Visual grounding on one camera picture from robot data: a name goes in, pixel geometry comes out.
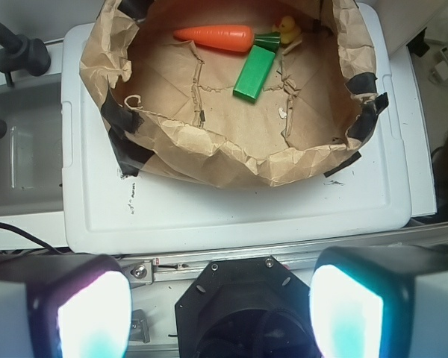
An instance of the yellow toy duck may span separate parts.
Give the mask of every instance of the yellow toy duck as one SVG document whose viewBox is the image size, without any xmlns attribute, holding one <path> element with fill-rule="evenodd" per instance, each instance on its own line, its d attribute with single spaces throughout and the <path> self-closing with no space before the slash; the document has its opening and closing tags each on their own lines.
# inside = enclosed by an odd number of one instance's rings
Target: yellow toy duck
<svg viewBox="0 0 448 358">
<path fill-rule="evenodd" d="M 302 33 L 302 29 L 296 24 L 296 20 L 292 16 L 281 18 L 274 24 L 272 31 L 281 33 L 282 45 L 288 45 Z"/>
</svg>

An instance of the crumpled paper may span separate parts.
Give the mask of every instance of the crumpled paper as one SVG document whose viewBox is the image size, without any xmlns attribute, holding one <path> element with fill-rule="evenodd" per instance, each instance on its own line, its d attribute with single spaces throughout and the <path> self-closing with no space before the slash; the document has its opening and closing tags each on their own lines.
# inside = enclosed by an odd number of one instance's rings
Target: crumpled paper
<svg viewBox="0 0 448 358">
<path fill-rule="evenodd" d="M 353 95 L 346 82 L 374 74 L 376 59 L 353 0 L 156 0 L 139 25 L 118 6 L 106 0 L 80 73 L 98 107 L 111 88 L 139 114 L 122 134 L 155 153 L 139 169 L 222 188 L 280 186 L 327 172 L 362 146 L 347 132 L 377 94 Z M 269 32 L 284 15 L 302 36 L 279 49 L 256 104 L 232 95 L 245 54 L 172 38 L 176 28 L 224 23 Z"/>
</svg>

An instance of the faucet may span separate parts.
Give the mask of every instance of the faucet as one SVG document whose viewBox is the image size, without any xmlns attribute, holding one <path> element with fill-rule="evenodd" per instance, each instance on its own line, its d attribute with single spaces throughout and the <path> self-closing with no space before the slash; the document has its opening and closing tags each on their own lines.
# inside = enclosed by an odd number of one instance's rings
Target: faucet
<svg viewBox="0 0 448 358">
<path fill-rule="evenodd" d="M 50 55 L 42 40 L 15 35 L 1 23 L 0 45 L 0 72 L 5 74 L 9 87 L 13 87 L 13 71 L 25 69 L 32 76 L 41 76 L 50 67 Z"/>
</svg>

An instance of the led light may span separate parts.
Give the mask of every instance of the led light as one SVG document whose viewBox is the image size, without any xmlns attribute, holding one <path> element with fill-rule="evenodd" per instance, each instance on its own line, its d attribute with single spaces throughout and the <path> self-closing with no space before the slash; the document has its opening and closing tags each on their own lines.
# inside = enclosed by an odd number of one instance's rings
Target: led light
<svg viewBox="0 0 448 358">
<path fill-rule="evenodd" d="M 120 272 L 109 271 L 58 308 L 63 358 L 123 357 L 131 322 L 131 291 Z"/>
<path fill-rule="evenodd" d="M 314 273 L 311 323 L 325 358 L 373 358 L 380 352 L 383 300 L 333 265 Z"/>
</svg>

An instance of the green rectangular block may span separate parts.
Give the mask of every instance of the green rectangular block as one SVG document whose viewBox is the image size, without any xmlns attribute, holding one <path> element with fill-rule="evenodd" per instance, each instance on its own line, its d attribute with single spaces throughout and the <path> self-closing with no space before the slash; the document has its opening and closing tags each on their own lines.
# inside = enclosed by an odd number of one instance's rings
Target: green rectangular block
<svg viewBox="0 0 448 358">
<path fill-rule="evenodd" d="M 236 97 L 255 103 L 261 93 L 276 54 L 254 45 L 249 52 L 242 72 L 237 79 L 234 91 Z"/>
</svg>

